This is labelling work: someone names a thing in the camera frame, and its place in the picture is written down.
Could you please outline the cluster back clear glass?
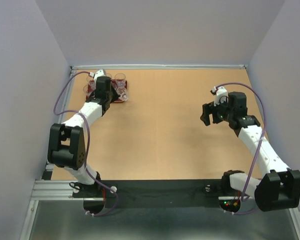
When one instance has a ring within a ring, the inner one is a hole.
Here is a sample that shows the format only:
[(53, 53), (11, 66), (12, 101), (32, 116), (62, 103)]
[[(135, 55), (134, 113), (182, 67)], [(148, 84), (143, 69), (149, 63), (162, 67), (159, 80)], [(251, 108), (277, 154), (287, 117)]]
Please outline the cluster back clear glass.
[(117, 90), (117, 93), (119, 95), (118, 101), (119, 102), (126, 102), (129, 99), (128, 90), (125, 87), (120, 87)]

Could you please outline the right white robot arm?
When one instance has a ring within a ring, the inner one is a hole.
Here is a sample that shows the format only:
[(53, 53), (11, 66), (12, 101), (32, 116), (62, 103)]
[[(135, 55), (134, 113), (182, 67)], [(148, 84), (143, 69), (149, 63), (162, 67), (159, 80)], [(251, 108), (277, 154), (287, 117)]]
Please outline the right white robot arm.
[(232, 195), (239, 191), (253, 198), (263, 212), (292, 209), (300, 202), (300, 171), (292, 170), (265, 138), (263, 128), (254, 115), (248, 114), (243, 92), (228, 92), (224, 87), (211, 91), (214, 101), (202, 106), (200, 120), (206, 125), (227, 122), (236, 136), (253, 155), (262, 175), (253, 178), (241, 170), (226, 171), (220, 182), (221, 192)]

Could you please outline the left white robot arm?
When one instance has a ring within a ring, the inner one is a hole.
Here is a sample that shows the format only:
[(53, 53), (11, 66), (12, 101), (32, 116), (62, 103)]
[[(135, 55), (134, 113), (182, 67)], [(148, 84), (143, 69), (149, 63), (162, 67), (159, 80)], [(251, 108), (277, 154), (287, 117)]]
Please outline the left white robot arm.
[(90, 94), (78, 111), (65, 110), (74, 115), (63, 123), (54, 123), (50, 127), (47, 160), (49, 163), (64, 168), (76, 180), (74, 187), (84, 191), (90, 197), (96, 197), (101, 189), (112, 193), (116, 191), (101, 182), (100, 174), (87, 164), (91, 141), (91, 125), (101, 118), (110, 108), (111, 103), (119, 98), (108, 76), (96, 78), (96, 89)]

